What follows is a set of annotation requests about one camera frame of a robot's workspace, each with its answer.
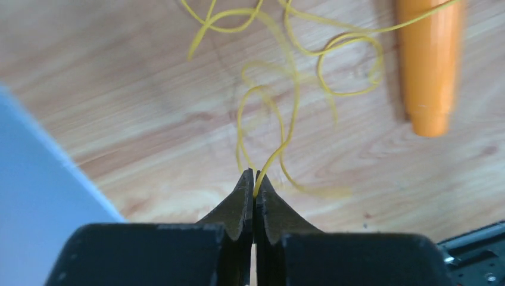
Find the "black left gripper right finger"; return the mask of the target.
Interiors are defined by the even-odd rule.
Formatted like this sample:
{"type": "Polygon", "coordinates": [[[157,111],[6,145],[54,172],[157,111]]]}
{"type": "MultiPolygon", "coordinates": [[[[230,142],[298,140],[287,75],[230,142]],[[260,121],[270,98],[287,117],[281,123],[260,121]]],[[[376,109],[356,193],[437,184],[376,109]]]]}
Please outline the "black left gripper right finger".
{"type": "Polygon", "coordinates": [[[268,178],[255,182],[258,285],[453,285],[426,236],[324,232],[298,214],[268,178]]]}

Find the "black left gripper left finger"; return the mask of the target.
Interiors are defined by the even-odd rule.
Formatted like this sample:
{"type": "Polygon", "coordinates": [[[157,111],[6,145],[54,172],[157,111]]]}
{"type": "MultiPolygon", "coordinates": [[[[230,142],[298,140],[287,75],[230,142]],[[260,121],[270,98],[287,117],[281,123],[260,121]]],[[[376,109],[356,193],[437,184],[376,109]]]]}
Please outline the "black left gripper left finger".
{"type": "Polygon", "coordinates": [[[66,241],[46,285],[248,285],[254,172],[195,223],[90,223],[66,241]]]}

